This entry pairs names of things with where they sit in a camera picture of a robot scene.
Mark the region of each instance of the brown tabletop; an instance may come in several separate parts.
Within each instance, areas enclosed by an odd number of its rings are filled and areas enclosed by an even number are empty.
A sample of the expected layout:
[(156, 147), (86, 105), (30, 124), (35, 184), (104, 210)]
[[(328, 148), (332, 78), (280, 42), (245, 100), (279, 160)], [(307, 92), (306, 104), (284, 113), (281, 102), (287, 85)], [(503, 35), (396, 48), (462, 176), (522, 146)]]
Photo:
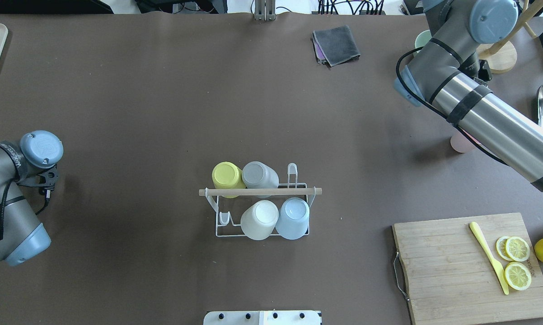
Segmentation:
[[(543, 195), (392, 83), (424, 17), (281, 14), (1, 16), (0, 140), (32, 130), (65, 155), (40, 215), (52, 245), (0, 263), (0, 324), (201, 324), (207, 311), (315, 309), (325, 324), (410, 323), (391, 225), (521, 212), (543, 237)], [(348, 24), (362, 53), (328, 69), (311, 32)], [(531, 21), (536, 33), (543, 19)], [(529, 114), (538, 40), (490, 82)], [(297, 241), (216, 238), (197, 190), (220, 161), (259, 160), (323, 188)], [(40, 197), (28, 192), (38, 209)], [(543, 325), (543, 319), (515, 324)]]

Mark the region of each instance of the knife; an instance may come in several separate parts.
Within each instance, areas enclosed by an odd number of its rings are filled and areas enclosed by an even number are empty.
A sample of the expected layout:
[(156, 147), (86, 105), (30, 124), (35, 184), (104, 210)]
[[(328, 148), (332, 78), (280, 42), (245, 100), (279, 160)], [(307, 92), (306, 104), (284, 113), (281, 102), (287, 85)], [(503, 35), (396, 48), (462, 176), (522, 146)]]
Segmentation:
[(469, 226), (470, 230), (472, 230), (472, 233), (476, 237), (476, 240), (478, 243), (480, 243), (480, 246), (484, 250), (484, 253), (486, 253), (488, 256), (488, 260), (490, 261), (490, 264), (492, 264), (492, 268), (494, 268), (498, 282), (501, 283), (502, 291), (505, 294), (509, 294), (509, 284), (505, 280), (505, 269), (502, 268), (501, 262), (497, 261), (497, 259), (495, 259), (492, 255), (492, 252), (488, 248), (488, 243), (484, 238), (484, 234), (482, 233), (482, 230), (480, 230), (480, 226), (476, 222), (471, 222)]

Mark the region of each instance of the robotic arm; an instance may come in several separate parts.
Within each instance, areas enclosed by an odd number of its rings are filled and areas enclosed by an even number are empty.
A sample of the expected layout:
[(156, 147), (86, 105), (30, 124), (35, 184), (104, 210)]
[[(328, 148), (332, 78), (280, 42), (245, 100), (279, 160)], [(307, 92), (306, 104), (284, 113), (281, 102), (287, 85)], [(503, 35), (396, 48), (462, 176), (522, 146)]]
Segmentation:
[(51, 244), (17, 185), (40, 187), (46, 206), (58, 178), (56, 163), (62, 156), (61, 141), (46, 131), (24, 135), (19, 145), (0, 142), (0, 261), (18, 265)]
[(431, 30), (394, 87), (416, 106), (435, 110), (476, 138), (543, 192), (543, 129), (458, 68), (478, 45), (495, 43), (515, 26), (512, 0), (423, 0)]

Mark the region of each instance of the folded gray towel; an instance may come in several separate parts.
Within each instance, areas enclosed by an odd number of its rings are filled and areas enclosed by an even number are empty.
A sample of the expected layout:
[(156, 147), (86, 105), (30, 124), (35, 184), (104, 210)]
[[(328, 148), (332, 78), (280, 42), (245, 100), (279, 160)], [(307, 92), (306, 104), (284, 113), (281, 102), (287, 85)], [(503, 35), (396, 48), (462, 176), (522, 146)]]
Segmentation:
[(330, 66), (360, 57), (360, 51), (348, 25), (325, 31), (313, 31), (312, 35)]

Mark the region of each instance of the wooden cutting board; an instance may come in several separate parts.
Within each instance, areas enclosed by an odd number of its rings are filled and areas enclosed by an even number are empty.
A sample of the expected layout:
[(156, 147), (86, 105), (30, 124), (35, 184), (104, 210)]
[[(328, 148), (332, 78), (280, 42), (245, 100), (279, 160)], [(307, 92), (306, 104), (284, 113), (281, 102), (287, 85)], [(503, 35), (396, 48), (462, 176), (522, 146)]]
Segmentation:
[[(476, 221), (496, 259), (501, 236), (519, 236), (530, 245), (523, 262), (532, 275), (524, 291), (505, 296), (468, 224)], [(543, 317), (543, 274), (521, 214), (397, 223), (396, 247), (404, 271), (414, 325), (473, 325)]]

